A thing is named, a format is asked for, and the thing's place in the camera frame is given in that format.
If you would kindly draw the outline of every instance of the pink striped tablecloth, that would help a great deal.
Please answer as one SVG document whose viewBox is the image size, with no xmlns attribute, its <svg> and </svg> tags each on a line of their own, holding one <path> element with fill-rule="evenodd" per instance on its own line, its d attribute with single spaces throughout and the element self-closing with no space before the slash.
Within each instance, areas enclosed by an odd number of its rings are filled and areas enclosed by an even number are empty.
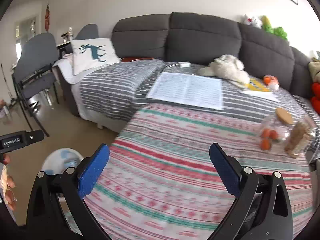
<svg viewBox="0 0 320 240">
<path fill-rule="evenodd" d="M 114 240 L 206 240 L 234 200 L 209 159 L 210 145 L 218 142 L 242 166 L 282 173 L 296 236 L 313 214 L 307 161 L 260 150 L 258 127 L 218 114 L 147 105 L 110 147 L 110 160 L 85 202 Z"/>
</svg>

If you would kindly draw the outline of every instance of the white plush toy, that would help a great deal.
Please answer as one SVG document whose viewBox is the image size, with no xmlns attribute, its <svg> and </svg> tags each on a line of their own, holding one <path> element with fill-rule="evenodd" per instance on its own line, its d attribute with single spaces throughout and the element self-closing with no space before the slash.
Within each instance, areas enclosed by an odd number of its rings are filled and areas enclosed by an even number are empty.
<svg viewBox="0 0 320 240">
<path fill-rule="evenodd" d="M 252 25 L 253 27 L 259 29 L 261 29 L 263 25 L 262 21 L 257 16 L 248 17 L 247 15 L 244 15 L 243 23 L 247 25 Z"/>
<path fill-rule="evenodd" d="M 243 69 L 243 63 L 235 56 L 223 55 L 220 58 L 216 58 L 208 67 L 199 69 L 198 74 L 204 77 L 217 76 L 228 79 L 239 87 L 245 87 L 249 83 L 250 77 Z"/>
</svg>

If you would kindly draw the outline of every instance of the chair seat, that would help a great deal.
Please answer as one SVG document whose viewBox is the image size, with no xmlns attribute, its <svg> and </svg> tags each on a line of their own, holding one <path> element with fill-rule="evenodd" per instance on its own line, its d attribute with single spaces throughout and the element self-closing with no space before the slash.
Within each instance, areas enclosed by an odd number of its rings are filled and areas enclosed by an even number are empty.
<svg viewBox="0 0 320 240">
<path fill-rule="evenodd" d="M 23 96 L 26 99 L 31 98 L 42 90 L 49 89 L 55 81 L 56 78 L 52 72 L 43 75 L 39 79 L 36 79 L 35 81 L 25 86 L 25 88 L 22 90 Z"/>
</svg>

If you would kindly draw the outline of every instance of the teal deer silhouette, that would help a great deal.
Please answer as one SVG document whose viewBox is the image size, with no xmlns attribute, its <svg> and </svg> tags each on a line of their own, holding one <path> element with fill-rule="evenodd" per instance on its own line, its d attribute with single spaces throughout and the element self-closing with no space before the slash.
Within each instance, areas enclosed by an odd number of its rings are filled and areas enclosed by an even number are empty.
<svg viewBox="0 0 320 240">
<path fill-rule="evenodd" d="M 104 56 L 105 54 L 103 54 L 103 55 L 98 54 L 98 50 L 106 51 L 105 49 L 101 49 L 101 47 L 104 47 L 104 46 L 105 45 L 97 47 L 97 46 L 87 44 L 87 45 L 80 46 L 79 50 L 81 50 L 82 52 L 80 52 L 80 53 L 83 54 L 87 49 L 91 49 L 91 56 L 93 59 L 97 59 L 100 62 L 105 62 L 105 60 L 100 60 L 100 57 Z"/>
</svg>

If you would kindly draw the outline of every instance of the blue gripper pad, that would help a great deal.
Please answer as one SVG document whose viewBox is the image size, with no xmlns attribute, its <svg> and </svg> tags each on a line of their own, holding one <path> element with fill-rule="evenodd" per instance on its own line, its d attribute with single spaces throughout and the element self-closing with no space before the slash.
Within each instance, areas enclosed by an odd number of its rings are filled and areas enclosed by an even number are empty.
<svg viewBox="0 0 320 240">
<path fill-rule="evenodd" d="M 93 190 L 101 172 L 109 160 L 109 147 L 101 144 L 99 149 L 92 155 L 87 167 L 79 177 L 78 194 L 81 199 Z"/>
<path fill-rule="evenodd" d="M 219 144 L 214 143 L 210 146 L 209 156 L 229 194 L 236 198 L 240 197 L 240 177 L 231 166 L 227 155 Z"/>
</svg>

